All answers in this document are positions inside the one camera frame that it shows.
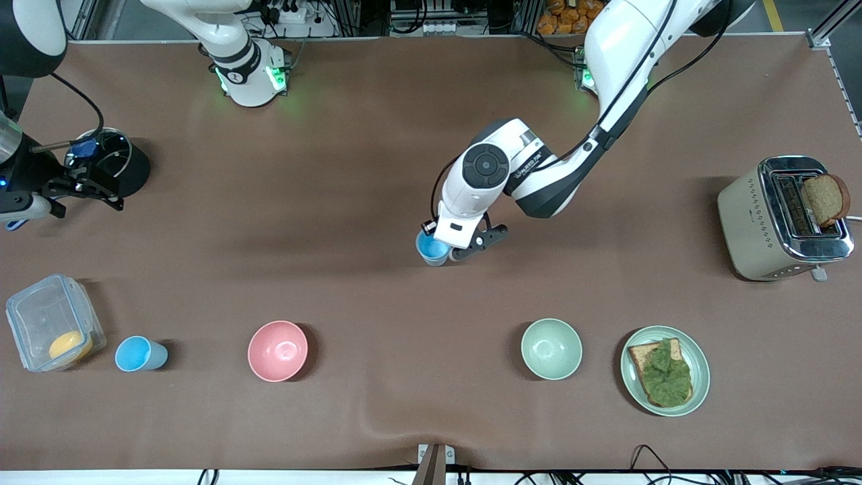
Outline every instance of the green bowl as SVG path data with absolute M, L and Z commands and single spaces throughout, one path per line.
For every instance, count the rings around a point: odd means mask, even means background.
M 521 356 L 533 374 L 549 381 L 572 375 L 581 363 L 581 337 L 569 324 L 556 318 L 533 322 L 521 339 Z
M 658 342 L 664 338 L 679 339 L 679 348 L 683 352 L 683 359 L 685 363 L 689 364 L 689 368 L 691 369 L 691 399 L 681 406 L 661 407 L 651 403 L 647 398 L 647 393 L 644 392 L 643 386 L 640 384 L 637 368 L 634 366 L 632 357 L 628 353 L 629 347 Z M 691 413 L 703 404 L 703 401 L 706 400 L 706 395 L 709 393 L 709 364 L 706 362 L 703 350 L 691 337 L 685 335 L 682 331 L 663 325 L 642 328 L 628 339 L 628 342 L 626 342 L 625 347 L 622 349 L 620 371 L 622 373 L 622 382 L 626 385 L 626 389 L 632 394 L 634 400 L 638 401 L 638 404 L 651 413 L 656 413 L 659 416 L 675 418 Z

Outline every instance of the blue cup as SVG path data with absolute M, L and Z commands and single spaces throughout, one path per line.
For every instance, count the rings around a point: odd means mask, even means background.
M 416 250 L 429 266 L 440 266 L 446 262 L 450 249 L 452 246 L 437 241 L 434 236 L 426 236 L 422 230 L 416 235 Z
M 114 363 L 123 372 L 153 370 L 165 365 L 166 361 L 165 346 L 140 335 L 123 340 L 114 354 Z

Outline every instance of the lettuce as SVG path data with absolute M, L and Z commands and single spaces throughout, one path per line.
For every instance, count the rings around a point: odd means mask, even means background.
M 671 340 L 667 338 L 650 355 L 642 380 L 646 393 L 662 407 L 684 404 L 691 389 L 689 364 L 671 359 Z

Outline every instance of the green plate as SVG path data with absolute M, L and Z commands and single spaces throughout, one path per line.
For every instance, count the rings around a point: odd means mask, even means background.
M 634 366 L 631 355 L 628 353 L 628 348 L 644 343 L 658 342 L 664 338 L 678 338 L 679 347 L 683 351 L 683 359 L 691 368 L 691 386 L 693 393 L 682 406 L 675 407 L 660 407 L 655 406 L 647 399 L 647 393 L 640 384 L 638 379 L 638 371 Z M 709 392 L 709 364 L 706 362 L 706 356 L 703 350 L 695 343 L 691 337 L 683 332 L 663 325 L 654 325 L 651 327 L 642 328 L 634 333 L 626 342 L 626 346 L 622 349 L 622 359 L 620 361 L 620 371 L 622 373 L 622 381 L 626 384 L 626 389 L 632 394 L 634 400 L 643 406 L 651 413 L 656 413 L 659 416 L 684 416 L 691 413 L 706 399 L 706 394 Z

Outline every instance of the toaster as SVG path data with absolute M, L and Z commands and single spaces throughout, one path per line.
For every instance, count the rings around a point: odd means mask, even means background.
M 809 208 L 803 182 L 826 172 L 813 158 L 778 156 L 721 191 L 721 228 L 740 275 L 775 281 L 810 272 L 825 281 L 823 267 L 853 252 L 846 220 L 822 228 Z

